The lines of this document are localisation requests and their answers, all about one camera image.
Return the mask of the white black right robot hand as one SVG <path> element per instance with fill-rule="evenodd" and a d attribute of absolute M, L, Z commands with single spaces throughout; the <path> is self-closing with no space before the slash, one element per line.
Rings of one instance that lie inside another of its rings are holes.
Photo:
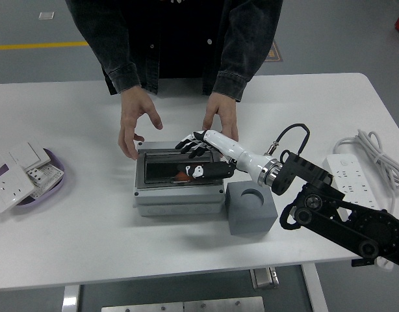
<path fill-rule="evenodd" d="M 206 150 L 216 150 L 227 160 L 235 161 L 237 169 L 249 173 L 251 180 L 260 186 L 263 186 L 271 166 L 276 163 L 273 156 L 248 151 L 237 141 L 215 130 L 194 131 L 175 148 L 181 153 L 190 152 L 190 158 L 199 156 Z"/>

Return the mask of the person's left hand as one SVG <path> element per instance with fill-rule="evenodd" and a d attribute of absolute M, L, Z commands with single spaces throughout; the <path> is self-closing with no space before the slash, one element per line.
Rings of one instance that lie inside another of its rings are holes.
<path fill-rule="evenodd" d="M 238 141 L 237 127 L 237 102 L 235 99 L 213 92 L 207 101 L 205 117 L 203 119 L 203 130 L 210 130 L 214 116 L 220 119 L 222 134 Z"/>

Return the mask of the person's right hand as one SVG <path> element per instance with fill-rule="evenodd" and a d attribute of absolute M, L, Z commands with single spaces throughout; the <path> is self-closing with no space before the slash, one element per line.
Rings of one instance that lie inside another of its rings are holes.
<path fill-rule="evenodd" d="M 140 86 L 134 86 L 121 93 L 121 118 L 118 145 L 125 156 L 132 160 L 138 159 L 135 142 L 143 142 L 145 138 L 135 130 L 138 119 L 147 114 L 154 128 L 163 128 L 159 116 L 150 96 Z"/>

